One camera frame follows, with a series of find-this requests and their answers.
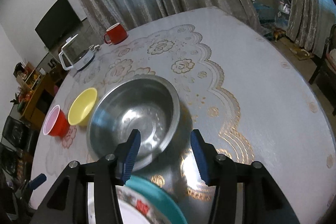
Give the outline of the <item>stainless steel bowl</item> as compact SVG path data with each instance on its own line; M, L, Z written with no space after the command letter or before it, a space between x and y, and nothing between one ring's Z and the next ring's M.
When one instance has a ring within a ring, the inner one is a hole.
M87 125L88 151L92 159L100 159L137 129L141 144L133 169L140 170L167 148L179 119L179 96L168 80L135 76L108 91L96 105Z

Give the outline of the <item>white plate with blue pattern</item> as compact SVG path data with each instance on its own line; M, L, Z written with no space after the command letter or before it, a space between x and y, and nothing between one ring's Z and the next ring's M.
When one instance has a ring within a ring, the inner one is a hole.
M127 186L116 186L123 223L171 223L143 195Z

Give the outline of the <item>turquoise plastic plate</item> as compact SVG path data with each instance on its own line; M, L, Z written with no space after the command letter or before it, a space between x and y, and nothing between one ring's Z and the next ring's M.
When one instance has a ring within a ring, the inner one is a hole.
M171 223L185 223L187 220L175 201L159 186L138 176L131 176L126 186L144 196Z

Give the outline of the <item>black chair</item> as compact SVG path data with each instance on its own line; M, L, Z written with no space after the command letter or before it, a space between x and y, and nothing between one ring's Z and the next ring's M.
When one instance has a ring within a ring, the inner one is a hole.
M8 116L3 128L3 137L15 148L29 152L34 131L19 120Z

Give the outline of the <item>red plastic bowl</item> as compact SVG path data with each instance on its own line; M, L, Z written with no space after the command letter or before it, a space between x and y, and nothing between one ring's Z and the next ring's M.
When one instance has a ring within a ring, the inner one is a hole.
M55 105L45 118L43 135L63 138L70 124L59 105Z

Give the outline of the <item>yellow plastic bowl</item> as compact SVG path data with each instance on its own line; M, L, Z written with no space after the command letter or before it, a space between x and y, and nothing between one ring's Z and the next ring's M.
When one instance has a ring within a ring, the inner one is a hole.
M97 101L97 89L82 91L70 106L68 122L71 126L86 126Z

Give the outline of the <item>wooden sideboard cabinet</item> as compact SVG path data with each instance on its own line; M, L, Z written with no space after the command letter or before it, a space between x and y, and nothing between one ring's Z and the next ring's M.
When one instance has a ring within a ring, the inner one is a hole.
M16 102L20 120L41 129L55 97L55 83L49 73L40 73L31 63L18 63L14 74L19 84Z

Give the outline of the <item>white electric kettle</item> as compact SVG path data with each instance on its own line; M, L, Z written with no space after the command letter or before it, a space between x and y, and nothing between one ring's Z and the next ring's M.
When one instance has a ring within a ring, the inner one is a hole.
M94 56L95 46L85 44L84 38L80 34L69 37L59 53L59 59L65 71L84 69Z

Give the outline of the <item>red mug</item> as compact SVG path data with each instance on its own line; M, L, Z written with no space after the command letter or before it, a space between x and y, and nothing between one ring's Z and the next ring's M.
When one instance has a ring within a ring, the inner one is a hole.
M106 44L119 44L123 42L128 37L128 34L121 25L121 23L116 23L106 30L104 35L104 42Z

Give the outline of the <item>black wall television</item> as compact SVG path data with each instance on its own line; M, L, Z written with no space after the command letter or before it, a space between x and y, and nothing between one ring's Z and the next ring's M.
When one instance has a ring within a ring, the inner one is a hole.
M81 22L68 0L57 0L35 27L48 50Z

